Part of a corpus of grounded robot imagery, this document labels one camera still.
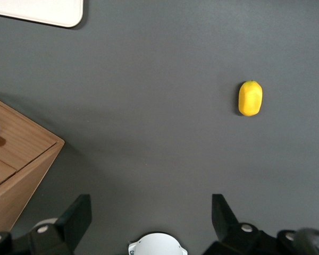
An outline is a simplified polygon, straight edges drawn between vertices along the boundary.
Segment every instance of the white object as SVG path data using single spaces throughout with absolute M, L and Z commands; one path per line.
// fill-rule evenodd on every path
M 188 255 L 179 242 L 164 233 L 148 234 L 129 245 L 129 255 Z
M 74 27 L 83 16 L 83 0 L 0 0 L 0 15 Z

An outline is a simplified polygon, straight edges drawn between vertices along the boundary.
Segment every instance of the white cap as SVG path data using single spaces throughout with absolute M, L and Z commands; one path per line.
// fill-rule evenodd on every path
M 129 255 L 188 255 L 180 243 L 170 235 L 153 233 L 129 245 Z

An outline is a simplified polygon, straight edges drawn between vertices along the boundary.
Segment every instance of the gray table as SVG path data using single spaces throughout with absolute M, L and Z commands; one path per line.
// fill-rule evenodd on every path
M 211 197 L 275 235 L 319 228 L 319 1 L 89 1 L 63 29 L 0 17 L 0 100 L 66 142 L 13 229 L 90 193 L 76 254 L 216 239 Z M 260 113 L 239 116 L 257 80 Z

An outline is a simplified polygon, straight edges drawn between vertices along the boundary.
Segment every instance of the yellow fruit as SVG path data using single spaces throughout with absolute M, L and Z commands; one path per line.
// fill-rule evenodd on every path
M 246 81 L 239 92 L 239 111 L 244 116 L 253 116 L 260 111 L 262 88 L 256 81 Z

